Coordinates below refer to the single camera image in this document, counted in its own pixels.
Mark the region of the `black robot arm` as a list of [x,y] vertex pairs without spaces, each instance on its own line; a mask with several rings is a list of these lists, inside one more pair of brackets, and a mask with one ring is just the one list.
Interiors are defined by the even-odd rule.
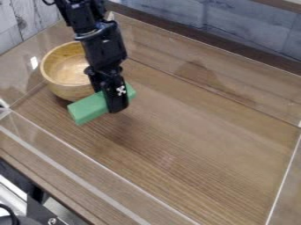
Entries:
[[89,62],[85,74],[94,91],[103,93],[109,112],[118,113],[130,104],[122,76],[128,49],[118,22],[105,17],[106,0],[42,1],[47,6],[57,6],[66,24],[73,28],[74,39],[82,43]]

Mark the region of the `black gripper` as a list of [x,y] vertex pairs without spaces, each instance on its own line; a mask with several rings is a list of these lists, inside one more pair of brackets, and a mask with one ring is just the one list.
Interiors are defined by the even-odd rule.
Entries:
[[102,91],[110,113],[129,107],[130,100],[122,73],[128,59],[122,31],[117,22],[86,23],[78,29],[78,41],[83,45],[89,76],[95,92]]

